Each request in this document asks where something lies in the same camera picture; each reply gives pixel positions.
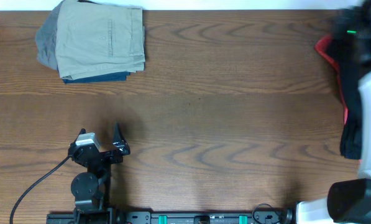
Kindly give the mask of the black polo shirt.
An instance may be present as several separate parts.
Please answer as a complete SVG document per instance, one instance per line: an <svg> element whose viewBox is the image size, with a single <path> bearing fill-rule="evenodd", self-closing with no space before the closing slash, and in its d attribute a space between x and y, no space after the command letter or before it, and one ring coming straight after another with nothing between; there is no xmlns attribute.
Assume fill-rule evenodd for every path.
<svg viewBox="0 0 371 224"><path fill-rule="evenodd" d="M362 153L362 105L358 91L360 67L354 60L352 44L344 40L332 40L328 54L339 64L341 90L349 110L340 153L347 159L359 160Z"/></svg>

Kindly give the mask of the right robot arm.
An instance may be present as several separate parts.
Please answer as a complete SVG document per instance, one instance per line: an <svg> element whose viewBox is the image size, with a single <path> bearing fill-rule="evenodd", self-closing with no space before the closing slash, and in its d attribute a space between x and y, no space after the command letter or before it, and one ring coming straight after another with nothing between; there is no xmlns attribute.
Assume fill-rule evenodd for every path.
<svg viewBox="0 0 371 224"><path fill-rule="evenodd" d="M337 73L344 107L340 153L360 162L357 178L332 184L327 197L304 201L282 223L371 223L371 0L345 9L316 51Z"/></svg>

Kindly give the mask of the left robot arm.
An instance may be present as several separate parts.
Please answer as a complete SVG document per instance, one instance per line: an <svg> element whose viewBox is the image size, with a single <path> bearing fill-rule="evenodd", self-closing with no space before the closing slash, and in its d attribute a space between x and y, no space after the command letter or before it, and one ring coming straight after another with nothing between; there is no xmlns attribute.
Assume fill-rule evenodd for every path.
<svg viewBox="0 0 371 224"><path fill-rule="evenodd" d="M114 149L101 152L95 133L82 129L68 149L69 158L85 167L86 172L78 174L71 183L75 197L75 223L125 223L126 216L110 205L111 166L123 162L131 153L120 126L115 124Z"/></svg>

